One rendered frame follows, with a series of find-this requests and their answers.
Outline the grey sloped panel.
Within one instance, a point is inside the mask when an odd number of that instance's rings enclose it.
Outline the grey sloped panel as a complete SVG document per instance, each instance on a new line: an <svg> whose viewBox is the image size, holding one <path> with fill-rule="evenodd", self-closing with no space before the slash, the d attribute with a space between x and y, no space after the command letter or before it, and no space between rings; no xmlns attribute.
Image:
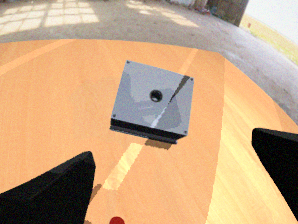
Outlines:
<svg viewBox="0 0 298 224"><path fill-rule="evenodd" d="M177 144L189 135L194 77L125 60L110 131Z"/></svg>

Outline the dark red peg with grey band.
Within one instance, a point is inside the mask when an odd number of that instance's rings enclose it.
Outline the dark red peg with grey band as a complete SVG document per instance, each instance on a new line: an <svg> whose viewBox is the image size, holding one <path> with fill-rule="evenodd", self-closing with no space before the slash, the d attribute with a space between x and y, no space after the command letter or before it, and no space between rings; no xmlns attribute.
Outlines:
<svg viewBox="0 0 298 224"><path fill-rule="evenodd" d="M124 220L120 216L114 216L110 218L109 224L124 224Z"/></svg>

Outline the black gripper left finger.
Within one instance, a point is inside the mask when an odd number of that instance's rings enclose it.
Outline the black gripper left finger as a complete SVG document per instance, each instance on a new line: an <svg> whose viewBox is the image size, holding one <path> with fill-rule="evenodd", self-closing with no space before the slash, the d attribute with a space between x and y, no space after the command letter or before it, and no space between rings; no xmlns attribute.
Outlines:
<svg viewBox="0 0 298 224"><path fill-rule="evenodd" d="M41 176L0 193L0 224L84 224L96 175L80 152Z"/></svg>

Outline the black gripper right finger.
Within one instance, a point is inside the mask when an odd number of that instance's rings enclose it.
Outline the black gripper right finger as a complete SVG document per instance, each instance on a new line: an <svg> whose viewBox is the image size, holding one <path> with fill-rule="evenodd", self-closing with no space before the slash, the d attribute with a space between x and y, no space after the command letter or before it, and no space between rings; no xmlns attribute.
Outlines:
<svg viewBox="0 0 298 224"><path fill-rule="evenodd" d="M298 221L298 133L254 128L251 147Z"/></svg>

